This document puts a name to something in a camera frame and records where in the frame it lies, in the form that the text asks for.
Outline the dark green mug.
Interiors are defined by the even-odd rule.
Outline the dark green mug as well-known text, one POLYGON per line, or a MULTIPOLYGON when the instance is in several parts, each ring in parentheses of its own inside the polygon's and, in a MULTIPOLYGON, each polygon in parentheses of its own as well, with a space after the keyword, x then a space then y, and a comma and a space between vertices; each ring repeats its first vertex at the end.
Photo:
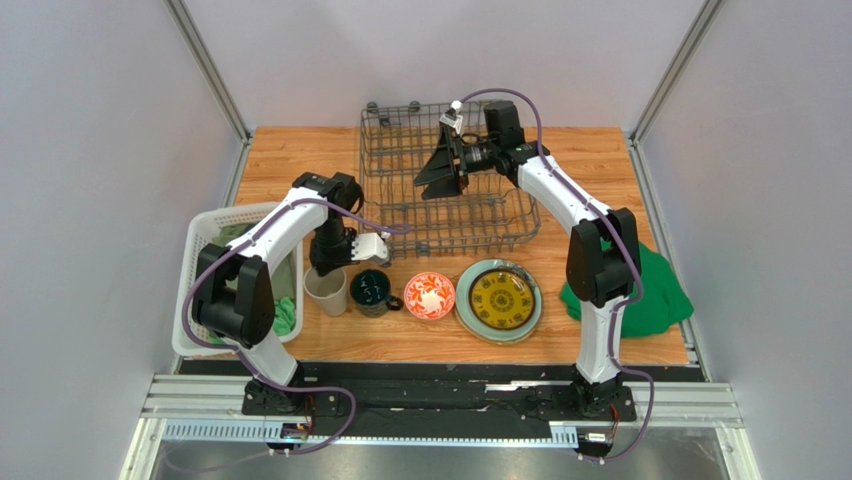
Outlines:
POLYGON ((368 318, 401 311, 403 302, 392 294, 389 277, 378 269, 357 273, 350 282, 349 294, 356 309, 368 318))

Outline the white red patterned bowl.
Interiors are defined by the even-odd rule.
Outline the white red patterned bowl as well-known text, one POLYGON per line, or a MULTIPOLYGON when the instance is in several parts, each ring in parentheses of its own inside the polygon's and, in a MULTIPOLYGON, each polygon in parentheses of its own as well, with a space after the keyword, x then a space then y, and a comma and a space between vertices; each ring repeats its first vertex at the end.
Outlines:
POLYGON ((403 289, 403 302, 408 312, 420 320, 435 321, 455 307, 455 285, 444 274, 422 272, 413 276, 403 289))

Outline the yellow patterned plate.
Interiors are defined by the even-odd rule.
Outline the yellow patterned plate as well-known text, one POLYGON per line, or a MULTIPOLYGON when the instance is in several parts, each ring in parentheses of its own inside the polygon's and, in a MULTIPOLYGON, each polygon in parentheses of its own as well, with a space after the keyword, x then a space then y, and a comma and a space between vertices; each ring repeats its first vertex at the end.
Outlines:
POLYGON ((474 317, 487 327, 515 330, 532 320, 536 300, 527 278, 507 269, 477 276, 469 293, 474 317))

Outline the light blue flower plate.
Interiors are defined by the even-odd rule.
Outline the light blue flower plate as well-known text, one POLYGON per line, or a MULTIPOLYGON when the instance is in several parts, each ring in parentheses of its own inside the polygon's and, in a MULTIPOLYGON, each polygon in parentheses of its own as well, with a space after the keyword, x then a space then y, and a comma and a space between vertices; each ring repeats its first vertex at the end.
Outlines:
POLYGON ((543 300, 538 282, 528 270, 509 260, 486 259, 472 264, 461 274, 456 284, 456 294, 457 300, 455 305, 455 314, 461 325, 475 337, 493 344, 511 345, 526 340, 536 330, 539 321, 542 318, 543 300), (474 317, 472 307, 469 302, 469 293, 473 281, 480 274, 493 269, 507 269, 515 273, 519 273, 525 276, 532 284, 534 288, 536 307, 534 309, 534 316, 532 317, 532 320, 526 325, 515 330, 500 331, 487 327, 474 317))

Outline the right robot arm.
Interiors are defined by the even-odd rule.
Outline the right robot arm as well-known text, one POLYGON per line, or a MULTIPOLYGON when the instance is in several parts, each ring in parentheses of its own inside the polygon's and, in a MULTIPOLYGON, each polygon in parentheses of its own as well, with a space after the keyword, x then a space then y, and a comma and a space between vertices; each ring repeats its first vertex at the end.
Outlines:
POLYGON ((495 101, 484 109, 486 132, 464 132, 463 104, 439 117, 434 152, 414 179, 422 199, 459 196, 470 174, 494 170, 545 207, 569 234, 566 280, 580 301, 581 349, 570 387, 577 414, 594 418, 623 390, 618 361, 623 309, 641 291, 641 259, 635 215, 613 210, 561 169, 540 139, 527 140, 516 105, 495 101))

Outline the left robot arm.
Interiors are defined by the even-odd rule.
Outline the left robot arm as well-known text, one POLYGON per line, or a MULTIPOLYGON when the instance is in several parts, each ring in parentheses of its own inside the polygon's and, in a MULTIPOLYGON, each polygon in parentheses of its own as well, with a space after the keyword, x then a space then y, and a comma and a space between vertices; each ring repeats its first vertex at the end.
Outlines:
POLYGON ((362 204, 363 189, 353 176, 304 173, 257 225, 224 246, 207 244, 197 257, 181 309, 185 333, 192 336, 199 325, 216 338, 215 349, 236 354, 253 376, 246 394, 274 412, 305 412, 313 391, 274 331, 273 274, 306 237, 320 277, 361 262, 363 242, 343 219, 357 217, 362 204))

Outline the beige upside-down cup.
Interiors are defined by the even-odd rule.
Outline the beige upside-down cup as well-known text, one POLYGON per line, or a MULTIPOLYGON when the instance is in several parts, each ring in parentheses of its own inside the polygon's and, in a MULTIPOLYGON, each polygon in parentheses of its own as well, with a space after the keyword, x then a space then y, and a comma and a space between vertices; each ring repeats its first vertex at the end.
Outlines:
POLYGON ((347 310, 347 275, 343 268, 325 276, 310 268, 303 276, 303 287, 326 315, 337 317, 347 310))

